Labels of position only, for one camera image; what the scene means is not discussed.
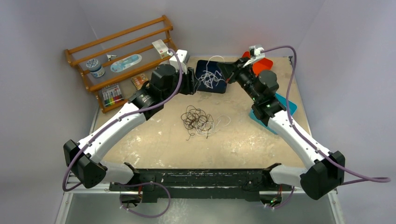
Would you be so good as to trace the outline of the oval blue white package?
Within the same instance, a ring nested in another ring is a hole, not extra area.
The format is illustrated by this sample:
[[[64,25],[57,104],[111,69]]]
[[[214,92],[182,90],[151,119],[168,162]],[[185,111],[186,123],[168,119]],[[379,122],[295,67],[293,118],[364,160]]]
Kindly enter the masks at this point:
[[[133,54],[131,56],[128,56],[126,58],[123,58],[121,60],[118,60],[116,62],[114,62],[111,67],[110,70],[112,72],[122,72],[136,64],[138,64],[140,61],[142,60],[142,56],[139,54]]]

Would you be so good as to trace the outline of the orange patterned small pack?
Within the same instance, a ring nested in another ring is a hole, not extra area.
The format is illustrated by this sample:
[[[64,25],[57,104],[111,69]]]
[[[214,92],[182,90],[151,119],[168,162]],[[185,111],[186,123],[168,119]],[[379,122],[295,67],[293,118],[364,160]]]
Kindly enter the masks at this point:
[[[136,88],[136,90],[140,90],[143,84],[147,81],[149,81],[149,78],[144,73],[131,77],[131,82]]]

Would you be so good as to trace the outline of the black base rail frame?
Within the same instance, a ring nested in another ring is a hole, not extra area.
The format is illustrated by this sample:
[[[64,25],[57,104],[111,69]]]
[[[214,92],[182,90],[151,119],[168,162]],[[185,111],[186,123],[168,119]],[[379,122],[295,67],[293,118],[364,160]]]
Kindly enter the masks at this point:
[[[124,204],[156,203],[158,199],[243,199],[279,204],[281,191],[292,186],[275,183],[269,168],[254,169],[135,169],[127,167],[126,180],[116,180],[106,168],[87,174],[73,172],[85,188],[109,183],[108,190],[121,194]]]

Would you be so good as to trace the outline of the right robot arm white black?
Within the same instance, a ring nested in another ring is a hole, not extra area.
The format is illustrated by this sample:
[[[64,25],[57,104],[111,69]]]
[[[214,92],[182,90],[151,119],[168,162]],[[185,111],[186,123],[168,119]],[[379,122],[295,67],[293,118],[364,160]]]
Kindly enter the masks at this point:
[[[304,164],[304,168],[277,165],[262,177],[263,186],[273,190],[280,184],[301,188],[311,199],[318,200],[337,188],[344,181],[346,159],[339,152],[314,140],[288,114],[286,107],[277,99],[279,88],[276,73],[263,70],[256,75],[248,58],[235,62],[218,63],[228,84],[237,82],[253,100],[255,117],[277,133],[293,149]]]

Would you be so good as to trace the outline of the small metal clip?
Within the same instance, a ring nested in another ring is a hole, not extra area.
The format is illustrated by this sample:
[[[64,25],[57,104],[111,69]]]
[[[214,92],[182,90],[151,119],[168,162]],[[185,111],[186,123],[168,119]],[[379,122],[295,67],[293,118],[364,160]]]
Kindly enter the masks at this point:
[[[114,60],[115,58],[117,58],[117,55],[107,55],[108,61]]]

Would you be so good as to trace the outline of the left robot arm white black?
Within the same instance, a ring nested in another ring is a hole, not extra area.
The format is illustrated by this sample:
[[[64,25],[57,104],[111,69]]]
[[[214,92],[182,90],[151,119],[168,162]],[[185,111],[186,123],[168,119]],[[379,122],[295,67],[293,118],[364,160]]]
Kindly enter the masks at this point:
[[[193,95],[195,72],[186,72],[170,64],[159,65],[151,79],[130,97],[121,109],[105,124],[89,136],[68,140],[63,145],[67,171],[63,190],[71,191],[80,185],[90,189],[101,182],[118,182],[128,191],[139,186],[135,168],[129,163],[111,163],[103,160],[108,151],[126,134],[149,120],[164,108],[176,94]]]

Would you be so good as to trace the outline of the orange square tray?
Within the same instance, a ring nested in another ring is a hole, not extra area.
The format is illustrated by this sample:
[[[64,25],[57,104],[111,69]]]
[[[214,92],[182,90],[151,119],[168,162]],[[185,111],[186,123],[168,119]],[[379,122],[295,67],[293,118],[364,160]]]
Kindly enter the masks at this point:
[[[269,60],[268,58],[264,57],[261,60],[251,64],[248,68],[255,74],[255,76],[259,76],[259,74],[263,70],[271,70],[273,66],[273,61]]]

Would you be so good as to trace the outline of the cyan square tray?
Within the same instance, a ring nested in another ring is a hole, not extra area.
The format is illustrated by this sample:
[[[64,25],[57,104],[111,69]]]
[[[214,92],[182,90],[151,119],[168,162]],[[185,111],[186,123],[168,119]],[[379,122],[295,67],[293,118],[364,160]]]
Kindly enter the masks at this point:
[[[291,116],[293,116],[293,114],[296,112],[297,110],[297,105],[295,103],[293,103],[290,100],[286,100],[286,98],[278,93],[275,93],[275,97],[280,101],[280,103],[283,106],[287,106],[287,102],[289,103],[289,110],[290,110],[290,114]],[[263,122],[261,122],[259,119],[256,118],[256,116],[254,115],[254,111],[251,110],[249,112],[249,117],[250,119],[252,119],[253,121],[255,121],[256,123],[258,123],[259,125],[261,125],[262,127],[266,128],[268,131],[272,132],[273,134],[277,135],[277,133],[272,130],[271,128],[269,128],[268,126],[264,125]]]

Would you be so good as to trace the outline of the coloured marker set pack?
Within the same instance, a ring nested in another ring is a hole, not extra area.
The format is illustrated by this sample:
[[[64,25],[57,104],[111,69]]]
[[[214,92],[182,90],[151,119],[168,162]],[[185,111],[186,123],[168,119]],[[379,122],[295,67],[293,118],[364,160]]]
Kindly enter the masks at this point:
[[[124,100],[119,84],[113,84],[102,89],[104,106],[109,107]]]

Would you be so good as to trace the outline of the blue white round jar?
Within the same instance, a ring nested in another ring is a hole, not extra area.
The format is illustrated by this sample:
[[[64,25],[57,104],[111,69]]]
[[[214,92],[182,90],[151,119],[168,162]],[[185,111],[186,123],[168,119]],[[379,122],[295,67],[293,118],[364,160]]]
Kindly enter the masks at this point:
[[[105,74],[102,64],[96,58],[88,60],[85,65],[94,78],[102,77]]]

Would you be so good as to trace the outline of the dark navy square tray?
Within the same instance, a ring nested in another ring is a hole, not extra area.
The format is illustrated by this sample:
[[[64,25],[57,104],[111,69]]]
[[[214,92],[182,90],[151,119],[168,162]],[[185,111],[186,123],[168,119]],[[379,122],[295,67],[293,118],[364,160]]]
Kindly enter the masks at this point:
[[[227,84],[216,61],[198,60],[195,72],[196,91],[223,94]]]

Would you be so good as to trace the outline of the white red small box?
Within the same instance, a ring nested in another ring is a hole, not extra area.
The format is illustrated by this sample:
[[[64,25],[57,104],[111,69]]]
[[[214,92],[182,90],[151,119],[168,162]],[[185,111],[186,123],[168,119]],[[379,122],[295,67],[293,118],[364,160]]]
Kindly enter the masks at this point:
[[[164,59],[168,56],[173,56],[172,52],[169,52],[169,48],[165,44],[163,40],[157,40],[152,42],[153,47],[157,50],[161,59]]]

